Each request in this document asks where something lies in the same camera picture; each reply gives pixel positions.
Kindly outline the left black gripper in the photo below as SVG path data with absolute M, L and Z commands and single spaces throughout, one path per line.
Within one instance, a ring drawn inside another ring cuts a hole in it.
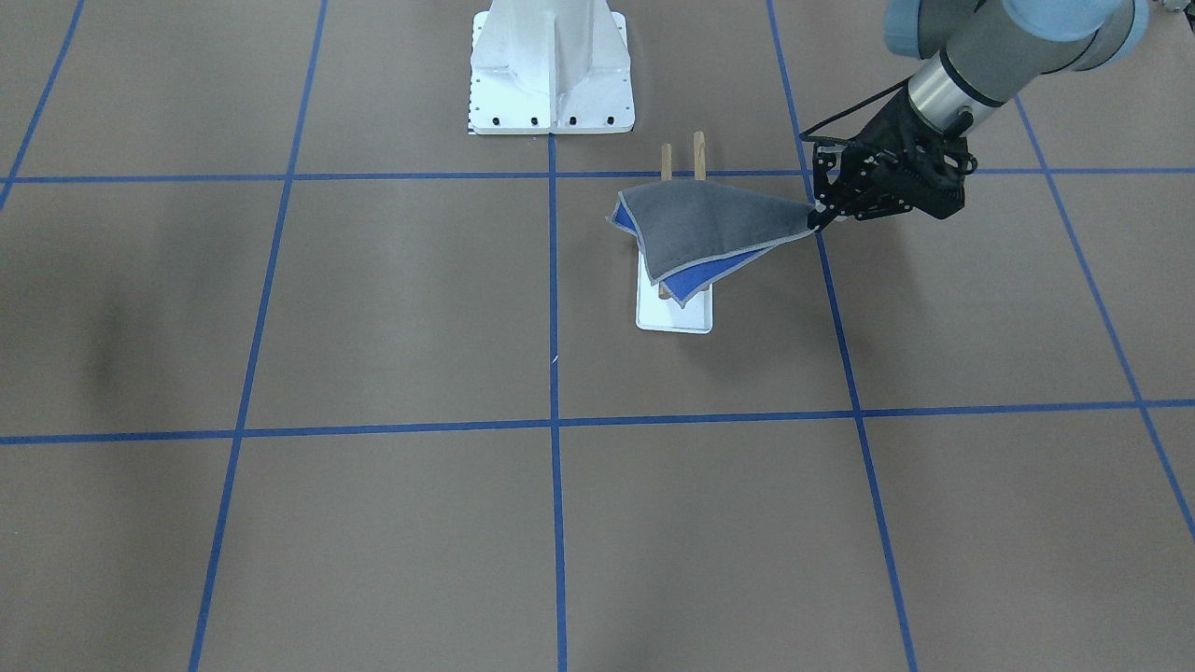
M 917 175 L 930 187 L 944 184 L 944 135 L 923 120 L 907 86 L 897 88 L 848 146 L 816 141 L 811 161 L 810 230 L 822 231 L 838 221 L 868 221 L 907 213 L 902 197 L 869 184 L 869 161 L 891 161 Z

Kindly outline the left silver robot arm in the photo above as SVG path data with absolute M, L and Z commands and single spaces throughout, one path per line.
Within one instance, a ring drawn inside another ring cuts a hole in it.
M 1148 22 L 1146 1 L 891 1 L 888 50 L 919 68 L 852 106 L 880 106 L 853 136 L 825 135 L 822 123 L 802 133 L 815 158 L 808 230 L 911 210 L 955 216 L 978 169 L 970 133 L 1038 77 L 1123 57 Z

